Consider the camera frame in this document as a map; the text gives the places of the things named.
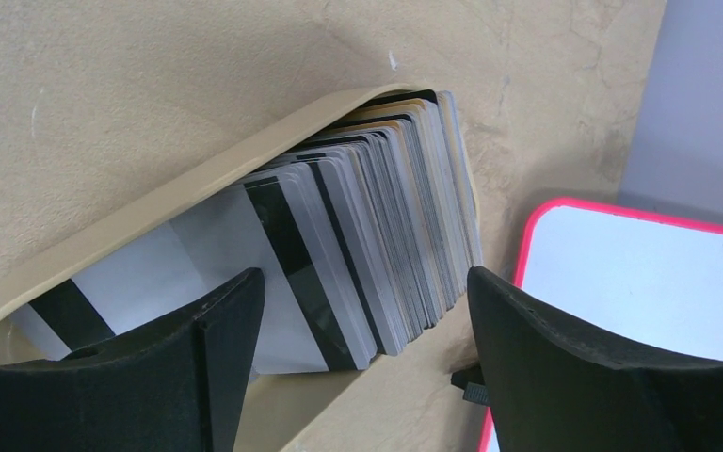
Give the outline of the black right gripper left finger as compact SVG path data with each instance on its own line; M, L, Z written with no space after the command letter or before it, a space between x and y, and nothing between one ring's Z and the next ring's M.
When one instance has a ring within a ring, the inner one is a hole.
M0 451L230 451L265 306L258 268L59 361L0 366Z

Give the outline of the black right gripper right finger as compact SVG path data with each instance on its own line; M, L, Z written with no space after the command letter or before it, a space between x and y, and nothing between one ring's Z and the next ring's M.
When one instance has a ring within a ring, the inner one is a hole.
M504 451L723 451L723 362L570 315L482 266L469 312Z

